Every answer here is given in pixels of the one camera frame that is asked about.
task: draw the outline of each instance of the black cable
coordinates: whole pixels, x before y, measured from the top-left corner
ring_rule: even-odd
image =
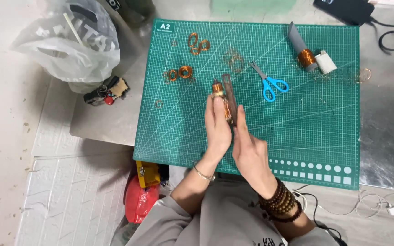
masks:
[[[317,197],[316,197],[315,195],[313,195],[313,194],[310,194],[310,193],[301,193],[301,194],[302,194],[302,195],[310,195],[310,196],[312,196],[312,197],[314,197],[314,198],[316,199],[316,207],[314,208],[313,221],[314,221],[314,223],[317,225],[317,227],[318,227],[318,228],[321,228],[321,229],[323,229],[323,230],[333,230],[333,231],[337,232],[337,233],[338,233],[338,237],[340,238],[341,241],[343,241],[343,240],[342,240],[342,235],[340,234],[339,231],[337,231],[336,229],[327,227],[327,226],[319,225],[319,224],[317,223],[317,221],[316,221],[316,212],[317,212],[317,207],[319,206],[319,200],[317,199]]]
[[[394,25],[389,25],[389,24],[381,23],[381,22],[377,21],[377,20],[376,20],[375,18],[373,18],[373,17],[370,17],[370,23],[376,23],[376,24],[378,24],[378,25],[382,25],[382,26],[385,26],[385,27],[394,27]],[[387,53],[387,54],[390,54],[389,51],[394,51],[394,49],[388,48],[388,47],[386,47],[386,46],[383,44],[383,39],[384,39],[384,37],[385,37],[386,35],[388,35],[388,34],[394,34],[394,30],[392,30],[392,31],[387,31],[387,32],[385,32],[384,34],[382,34],[382,35],[380,36],[380,39],[378,40],[378,45],[380,46],[380,49],[381,49],[383,52],[385,52],[385,53]]]

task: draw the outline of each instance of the table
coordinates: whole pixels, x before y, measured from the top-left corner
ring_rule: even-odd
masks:
[[[158,16],[166,19],[341,25],[309,1],[292,0],[293,6],[288,6],[289,1],[283,2],[282,9],[256,8],[261,12],[253,15],[244,11],[244,6],[211,11],[210,0],[163,0],[155,1],[155,5]],[[394,8],[377,7],[373,16],[380,22],[394,24]],[[394,189],[394,53],[384,54],[377,44],[379,36],[390,28],[377,26],[376,29],[377,33],[369,25],[360,28],[360,68],[372,72],[371,78],[360,86],[360,184]],[[126,98],[112,106],[95,107],[85,104],[79,95],[71,123],[72,135],[134,146],[150,25],[134,30],[134,34],[141,45],[140,55],[126,56],[122,52],[121,63],[113,70],[114,74],[123,76],[131,88]],[[394,47],[394,36],[386,37],[384,44]]]

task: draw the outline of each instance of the gray shirt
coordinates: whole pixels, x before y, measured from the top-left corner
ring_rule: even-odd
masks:
[[[257,195],[247,183],[215,182],[208,187],[200,213],[190,216],[171,197],[158,200],[128,246],[282,246],[276,227],[250,208]],[[290,246],[338,246],[324,230],[293,239]]]

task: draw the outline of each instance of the silver bracelet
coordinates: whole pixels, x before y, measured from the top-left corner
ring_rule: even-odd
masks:
[[[214,175],[212,175],[212,177],[203,175],[201,172],[199,172],[199,170],[197,170],[197,168],[196,168],[195,165],[194,165],[194,169],[196,170],[197,174],[198,174],[200,177],[202,177],[202,178],[204,178],[204,179],[206,179],[206,180],[209,180],[209,181],[214,181],[214,180],[215,180],[215,176],[214,176]]]

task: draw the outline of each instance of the gray sleeve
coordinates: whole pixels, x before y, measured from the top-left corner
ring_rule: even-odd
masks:
[[[311,232],[293,239],[288,246],[338,246],[338,243],[325,230],[315,227]]]
[[[174,245],[191,221],[192,217],[171,197],[162,198],[156,201],[126,245]]]

